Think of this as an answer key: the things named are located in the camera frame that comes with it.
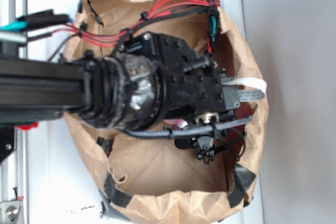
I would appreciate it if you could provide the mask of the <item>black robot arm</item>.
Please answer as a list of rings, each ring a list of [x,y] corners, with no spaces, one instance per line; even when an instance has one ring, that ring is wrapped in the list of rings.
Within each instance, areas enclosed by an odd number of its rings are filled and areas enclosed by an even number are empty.
[[[30,127],[64,112],[98,129],[175,139],[209,163],[214,139],[236,126],[238,87],[209,56],[165,34],[131,38],[114,57],[88,50],[73,62],[1,59],[1,126]]]

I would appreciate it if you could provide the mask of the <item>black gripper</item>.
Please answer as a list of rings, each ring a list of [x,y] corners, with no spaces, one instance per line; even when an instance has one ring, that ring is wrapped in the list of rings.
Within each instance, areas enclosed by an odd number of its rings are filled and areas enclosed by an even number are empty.
[[[146,33],[125,43],[124,51],[148,57],[157,63],[157,73],[167,87],[165,119],[195,119],[211,114],[217,119],[235,119],[240,107],[238,87],[225,70],[209,56],[200,57],[180,38]],[[215,157],[214,138],[200,136],[193,142],[196,157],[209,165]]]

